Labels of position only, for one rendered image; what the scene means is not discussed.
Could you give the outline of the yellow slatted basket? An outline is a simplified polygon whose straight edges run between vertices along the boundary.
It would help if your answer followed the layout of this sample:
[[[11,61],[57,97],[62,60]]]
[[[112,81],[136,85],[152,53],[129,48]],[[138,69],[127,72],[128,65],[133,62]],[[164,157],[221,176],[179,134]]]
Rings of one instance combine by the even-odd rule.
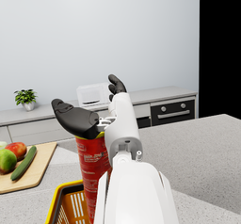
[[[82,180],[56,188],[45,224],[90,224]]]

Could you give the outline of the wooden cutting board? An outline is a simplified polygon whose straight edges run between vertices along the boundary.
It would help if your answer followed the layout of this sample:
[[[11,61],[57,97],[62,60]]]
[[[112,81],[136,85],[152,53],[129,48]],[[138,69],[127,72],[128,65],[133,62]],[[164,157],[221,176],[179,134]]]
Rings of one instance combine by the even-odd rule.
[[[42,143],[37,144],[36,147],[36,156],[19,180],[12,181],[10,179],[10,173],[4,175],[0,174],[0,194],[31,188],[40,183],[56,149],[56,143]]]

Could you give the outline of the red potato chip can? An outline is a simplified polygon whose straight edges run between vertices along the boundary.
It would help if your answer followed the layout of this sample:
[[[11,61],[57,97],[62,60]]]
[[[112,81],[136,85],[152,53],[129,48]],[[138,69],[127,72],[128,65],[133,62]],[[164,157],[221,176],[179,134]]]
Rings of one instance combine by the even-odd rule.
[[[80,168],[84,184],[85,196],[88,207],[89,223],[93,224],[99,179],[107,172],[111,174],[107,148],[104,143],[104,132],[94,139],[76,137]]]

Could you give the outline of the grey kitchen counter cabinets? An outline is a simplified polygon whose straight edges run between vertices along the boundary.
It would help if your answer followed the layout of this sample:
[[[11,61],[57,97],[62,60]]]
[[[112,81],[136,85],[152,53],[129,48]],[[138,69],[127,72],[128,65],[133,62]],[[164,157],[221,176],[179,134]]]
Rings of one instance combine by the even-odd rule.
[[[152,126],[151,106],[179,101],[195,101],[195,91],[175,86],[130,92],[139,128]],[[41,144],[72,138],[57,122],[50,104],[37,106],[26,112],[23,108],[0,111],[0,141]]]

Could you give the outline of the black built-in oven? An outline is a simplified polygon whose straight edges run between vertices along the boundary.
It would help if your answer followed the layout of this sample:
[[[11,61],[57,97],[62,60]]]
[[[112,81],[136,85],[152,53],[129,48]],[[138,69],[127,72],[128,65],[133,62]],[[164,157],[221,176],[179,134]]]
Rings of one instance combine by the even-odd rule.
[[[179,101],[151,106],[152,126],[195,118],[195,101]]]

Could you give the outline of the red apple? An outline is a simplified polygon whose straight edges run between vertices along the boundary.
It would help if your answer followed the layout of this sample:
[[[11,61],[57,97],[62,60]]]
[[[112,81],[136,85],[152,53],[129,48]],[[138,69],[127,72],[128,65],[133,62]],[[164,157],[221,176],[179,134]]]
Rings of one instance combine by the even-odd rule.
[[[16,155],[18,161],[23,160],[27,152],[27,147],[23,142],[7,144],[6,149],[12,151]]]

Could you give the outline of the green apple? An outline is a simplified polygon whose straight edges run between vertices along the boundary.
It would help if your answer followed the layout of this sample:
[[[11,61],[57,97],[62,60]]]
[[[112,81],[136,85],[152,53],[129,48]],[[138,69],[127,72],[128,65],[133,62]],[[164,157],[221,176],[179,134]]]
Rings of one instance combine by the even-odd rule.
[[[0,173],[6,174],[14,170],[17,164],[16,155],[8,150],[0,150]]]

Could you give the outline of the potted green plant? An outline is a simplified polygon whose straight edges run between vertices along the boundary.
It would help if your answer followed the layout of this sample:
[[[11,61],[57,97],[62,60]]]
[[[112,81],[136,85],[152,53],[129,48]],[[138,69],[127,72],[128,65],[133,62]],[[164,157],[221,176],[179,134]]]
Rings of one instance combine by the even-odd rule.
[[[14,94],[15,103],[17,105],[21,104],[27,112],[32,111],[34,109],[37,98],[36,91],[34,91],[33,89],[22,89],[16,90]]]

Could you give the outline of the green cucumber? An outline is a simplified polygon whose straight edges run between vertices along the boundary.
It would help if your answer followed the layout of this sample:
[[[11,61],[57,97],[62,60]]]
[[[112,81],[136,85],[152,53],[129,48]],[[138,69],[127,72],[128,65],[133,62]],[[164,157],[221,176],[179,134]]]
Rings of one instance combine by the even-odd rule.
[[[14,171],[12,172],[10,179],[14,182],[19,180],[24,173],[27,171],[28,167],[31,165],[33,159],[35,158],[35,155],[37,153],[37,147],[36,146],[32,146],[25,159],[22,161],[22,163],[16,168],[14,169]]]

